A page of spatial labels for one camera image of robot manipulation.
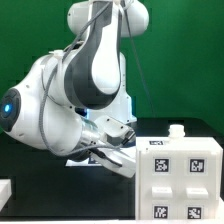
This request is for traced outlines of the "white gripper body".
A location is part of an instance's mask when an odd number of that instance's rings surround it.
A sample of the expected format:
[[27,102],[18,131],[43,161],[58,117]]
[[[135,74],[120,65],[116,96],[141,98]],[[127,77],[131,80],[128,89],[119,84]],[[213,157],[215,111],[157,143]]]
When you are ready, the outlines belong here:
[[108,170],[132,178],[136,171],[136,162],[124,153],[107,148],[97,148],[90,151],[90,156]]

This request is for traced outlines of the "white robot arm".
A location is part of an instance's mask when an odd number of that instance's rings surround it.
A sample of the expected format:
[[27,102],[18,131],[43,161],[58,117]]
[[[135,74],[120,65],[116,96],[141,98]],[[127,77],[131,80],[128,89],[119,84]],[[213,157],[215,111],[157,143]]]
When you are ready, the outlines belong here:
[[149,13],[140,0],[85,0],[67,22],[75,40],[39,58],[3,95],[0,127],[34,148],[132,177],[135,161],[121,150],[135,139],[135,118],[120,41],[142,34]]

